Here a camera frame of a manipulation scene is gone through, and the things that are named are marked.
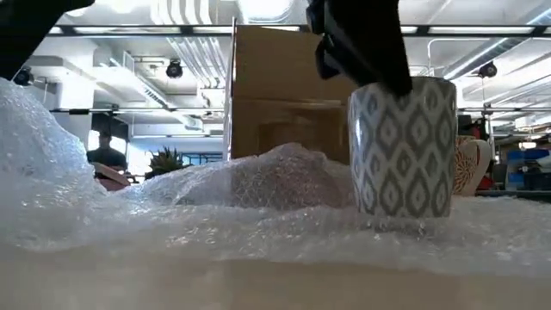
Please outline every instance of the decorative cup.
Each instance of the decorative cup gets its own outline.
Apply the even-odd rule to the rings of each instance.
[[[457,133],[455,85],[415,77],[408,96],[381,84],[352,93],[350,168],[360,212],[400,218],[449,216]]]
[[[474,195],[492,160],[488,142],[473,136],[455,139],[454,195]]]

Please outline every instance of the security camera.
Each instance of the security camera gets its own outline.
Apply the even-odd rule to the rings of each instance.
[[[169,66],[166,68],[166,76],[169,78],[181,78],[183,69],[180,65],[180,59],[171,59]]]
[[[481,66],[479,69],[479,77],[493,78],[498,74],[498,67],[493,64],[493,61]]]
[[[31,67],[23,66],[14,77],[14,83],[20,86],[30,86],[34,83],[34,75]]]

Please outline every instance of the potted plant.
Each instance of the potted plant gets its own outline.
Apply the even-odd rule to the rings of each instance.
[[[165,173],[188,168],[191,165],[183,164],[183,155],[176,148],[172,151],[169,147],[165,146],[162,151],[158,151],[157,155],[153,154],[153,158],[149,163],[152,171],[145,174],[145,179],[149,180]]]

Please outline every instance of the white ceramic mug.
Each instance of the white ceramic mug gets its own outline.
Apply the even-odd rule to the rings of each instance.
[[[396,98],[380,84],[352,93],[350,168],[361,212],[400,218],[446,217],[454,185],[455,85],[415,77]]]

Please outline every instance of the person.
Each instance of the person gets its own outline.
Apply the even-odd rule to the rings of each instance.
[[[87,152],[86,157],[91,164],[102,164],[117,172],[127,169],[126,156],[111,148],[111,134],[108,132],[100,133],[100,147],[94,151]],[[104,179],[108,178],[108,176],[96,171],[96,178]]]

